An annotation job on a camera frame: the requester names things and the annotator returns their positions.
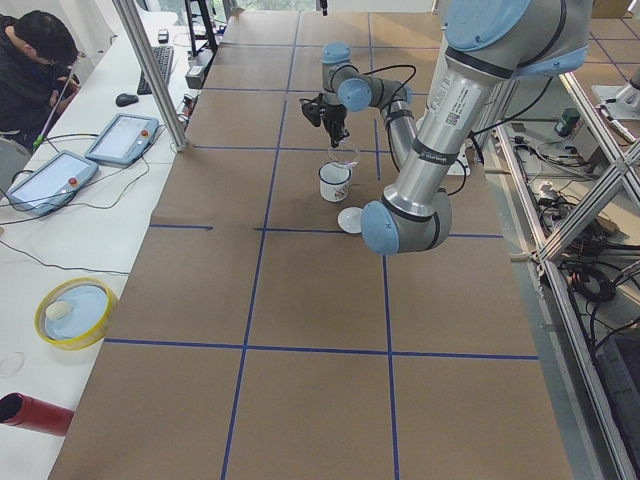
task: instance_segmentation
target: keyboard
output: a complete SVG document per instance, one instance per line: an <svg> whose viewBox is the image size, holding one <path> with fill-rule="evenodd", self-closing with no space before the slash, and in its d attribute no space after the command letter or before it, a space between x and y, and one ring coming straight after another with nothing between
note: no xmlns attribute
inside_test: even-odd
<svg viewBox="0 0 640 480"><path fill-rule="evenodd" d="M171 64L173 63L173 47L171 45L160 45L158 47L151 47L156 63L160 69L160 74L164 79L164 83L169 83L169 77L171 76ZM140 72L140 81L138 82L138 95L149 95L151 93L151 86L144 76L144 72Z"/></svg>

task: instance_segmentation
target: label on robot arm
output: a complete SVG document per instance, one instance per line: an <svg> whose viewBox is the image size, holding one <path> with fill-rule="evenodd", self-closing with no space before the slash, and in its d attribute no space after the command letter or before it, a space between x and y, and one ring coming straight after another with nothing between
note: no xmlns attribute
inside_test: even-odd
<svg viewBox="0 0 640 480"><path fill-rule="evenodd" d="M445 76L431 104L432 110L446 126L460 130L467 123L481 95L479 88L452 82Z"/></svg>
<svg viewBox="0 0 640 480"><path fill-rule="evenodd" d="M452 83L451 78L449 78L446 75L442 77L442 81L440 82L440 88L436 93L436 97L431 102L431 111L434 114L437 113L438 110L440 110L440 107L442 106L442 101L447 96L447 93L449 92L449 88L451 87L451 83Z"/></svg>

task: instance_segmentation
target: computer mouse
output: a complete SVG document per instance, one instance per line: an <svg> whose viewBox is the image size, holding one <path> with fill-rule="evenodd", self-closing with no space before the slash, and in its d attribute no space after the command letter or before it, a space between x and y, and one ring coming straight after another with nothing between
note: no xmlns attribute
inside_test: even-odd
<svg viewBox="0 0 640 480"><path fill-rule="evenodd" d="M116 105L126 107L132 103L136 103L138 100L140 100L138 96L133 93L121 93L116 97Z"/></svg>

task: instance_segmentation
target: red cylinder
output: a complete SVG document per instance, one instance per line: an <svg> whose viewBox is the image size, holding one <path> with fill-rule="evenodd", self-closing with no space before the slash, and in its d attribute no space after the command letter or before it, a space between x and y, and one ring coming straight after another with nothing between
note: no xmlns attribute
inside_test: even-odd
<svg viewBox="0 0 640 480"><path fill-rule="evenodd" d="M69 429L73 410L10 393L0 400L0 423L63 437Z"/></svg>

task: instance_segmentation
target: small white dish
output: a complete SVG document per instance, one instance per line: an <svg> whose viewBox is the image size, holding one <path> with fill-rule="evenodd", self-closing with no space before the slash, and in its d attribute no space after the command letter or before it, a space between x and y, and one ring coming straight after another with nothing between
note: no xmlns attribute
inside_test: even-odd
<svg viewBox="0 0 640 480"><path fill-rule="evenodd" d="M360 217L362 209L359 207L345 208L338 214L338 225L347 233L357 234L362 232Z"/></svg>

